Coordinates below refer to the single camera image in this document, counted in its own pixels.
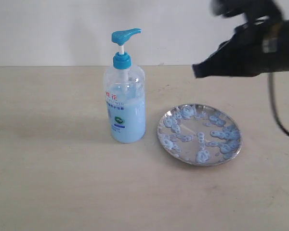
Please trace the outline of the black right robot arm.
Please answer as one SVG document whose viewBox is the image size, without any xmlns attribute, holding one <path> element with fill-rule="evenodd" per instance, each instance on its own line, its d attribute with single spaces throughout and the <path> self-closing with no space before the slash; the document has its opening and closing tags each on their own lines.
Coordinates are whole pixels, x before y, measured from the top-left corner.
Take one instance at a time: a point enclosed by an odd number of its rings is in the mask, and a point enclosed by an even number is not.
<svg viewBox="0 0 289 231">
<path fill-rule="evenodd" d="M 192 65 L 196 78 L 289 71 L 289 20 L 275 1 L 213 0 L 211 10 L 225 18 L 243 14 L 246 22 L 206 60 Z"/>
</svg>

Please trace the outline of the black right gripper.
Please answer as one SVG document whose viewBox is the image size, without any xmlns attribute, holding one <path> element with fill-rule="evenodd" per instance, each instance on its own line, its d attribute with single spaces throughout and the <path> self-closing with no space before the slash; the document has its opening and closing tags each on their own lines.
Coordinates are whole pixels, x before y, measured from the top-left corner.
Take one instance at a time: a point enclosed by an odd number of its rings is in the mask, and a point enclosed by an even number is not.
<svg viewBox="0 0 289 231">
<path fill-rule="evenodd" d="M 211 11 L 224 18 L 242 14 L 246 22 L 236 27 L 232 38 L 222 42 L 207 59 L 192 65 L 195 78 L 254 77 L 287 70 L 277 50 L 284 18 L 275 1 L 213 0 Z"/>
</svg>

